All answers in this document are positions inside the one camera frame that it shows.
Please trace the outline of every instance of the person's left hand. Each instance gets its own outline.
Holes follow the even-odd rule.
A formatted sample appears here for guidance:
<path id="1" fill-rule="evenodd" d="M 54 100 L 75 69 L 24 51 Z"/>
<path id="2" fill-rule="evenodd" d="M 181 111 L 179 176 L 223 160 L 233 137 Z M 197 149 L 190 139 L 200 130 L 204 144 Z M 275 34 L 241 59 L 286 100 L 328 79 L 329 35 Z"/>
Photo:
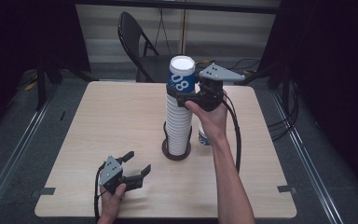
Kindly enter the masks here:
<path id="1" fill-rule="evenodd" d="M 98 224 L 112 224 L 115 221 L 118 215 L 118 210 L 120 208 L 120 202 L 124 197 L 126 187 L 126 184 L 120 184 L 116 188 L 115 194 L 111 194 L 109 191 L 106 191 L 106 188 L 100 187 L 103 211 L 101 212 L 101 217 L 98 220 Z"/>

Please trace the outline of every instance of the hand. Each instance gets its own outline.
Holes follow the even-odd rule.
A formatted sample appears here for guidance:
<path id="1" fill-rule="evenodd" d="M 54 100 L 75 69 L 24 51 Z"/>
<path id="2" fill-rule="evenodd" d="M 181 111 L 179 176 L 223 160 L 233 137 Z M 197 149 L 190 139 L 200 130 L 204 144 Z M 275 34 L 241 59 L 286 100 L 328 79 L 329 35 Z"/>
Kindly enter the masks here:
<path id="1" fill-rule="evenodd" d="M 126 187 L 126 184 L 120 184 L 116 188 L 115 194 L 111 194 L 109 191 L 106 191 L 106 188 L 100 187 L 103 211 L 101 212 L 101 217 L 98 220 L 98 224 L 112 224 L 115 221 L 118 215 L 118 210 L 120 208 L 120 202 L 124 197 Z"/>
<path id="2" fill-rule="evenodd" d="M 205 131 L 208 141 L 212 146 L 222 138 L 227 139 L 227 108 L 223 104 L 220 104 L 220 106 L 211 112 L 203 110 L 191 101 L 186 101 L 185 106 L 199 117 L 202 129 Z"/>

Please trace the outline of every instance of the table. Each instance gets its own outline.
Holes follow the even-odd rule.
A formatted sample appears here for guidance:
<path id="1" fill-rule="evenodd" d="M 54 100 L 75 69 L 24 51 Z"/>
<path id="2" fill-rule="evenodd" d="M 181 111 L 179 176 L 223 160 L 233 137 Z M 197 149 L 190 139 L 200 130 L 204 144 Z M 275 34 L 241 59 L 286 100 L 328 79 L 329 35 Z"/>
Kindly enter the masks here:
<path id="1" fill-rule="evenodd" d="M 237 111 L 242 136 L 240 176 L 256 217 L 290 218 L 296 207 L 286 186 L 255 92 L 226 86 Z M 35 213 L 40 217 L 93 217 L 94 181 L 98 167 L 113 155 L 133 150 L 124 175 L 151 172 L 141 189 L 126 193 L 119 217 L 217 217 L 213 154 L 198 140 L 199 119 L 193 116 L 191 153 L 183 161 L 168 160 L 161 151 L 165 138 L 166 88 L 158 83 L 91 82 L 82 98 Z M 232 120 L 227 135 L 233 156 Z"/>

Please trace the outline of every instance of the brown round base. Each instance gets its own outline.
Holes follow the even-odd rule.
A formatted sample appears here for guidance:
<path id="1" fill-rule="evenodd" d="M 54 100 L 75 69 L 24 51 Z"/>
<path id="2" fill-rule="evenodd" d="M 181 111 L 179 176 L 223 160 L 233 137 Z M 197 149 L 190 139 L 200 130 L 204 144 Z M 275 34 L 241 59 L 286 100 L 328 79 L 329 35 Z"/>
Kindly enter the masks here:
<path id="1" fill-rule="evenodd" d="M 186 148 L 186 152 L 183 155 L 180 156 L 175 156 L 173 154 L 170 153 L 170 151 L 168 150 L 168 144 L 167 144 L 167 139 L 164 139 L 164 141 L 162 142 L 162 153 L 164 154 L 164 156 L 168 159 L 170 159 L 171 161 L 182 161 L 185 158 L 187 158 L 187 156 L 190 154 L 191 151 L 191 145 L 190 142 L 187 142 L 187 148 Z"/>

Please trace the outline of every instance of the chair seat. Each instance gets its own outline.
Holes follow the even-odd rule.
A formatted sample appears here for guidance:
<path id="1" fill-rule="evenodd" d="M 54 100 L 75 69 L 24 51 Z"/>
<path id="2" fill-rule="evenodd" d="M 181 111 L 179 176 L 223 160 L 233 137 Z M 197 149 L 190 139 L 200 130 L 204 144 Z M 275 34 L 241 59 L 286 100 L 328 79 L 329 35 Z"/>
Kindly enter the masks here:
<path id="1" fill-rule="evenodd" d="M 171 59 L 175 56 L 177 56 L 177 54 L 146 56 L 141 57 L 139 61 L 146 73 L 149 74 L 155 82 L 167 83 Z M 136 81 L 145 82 L 145 76 L 137 74 Z"/>

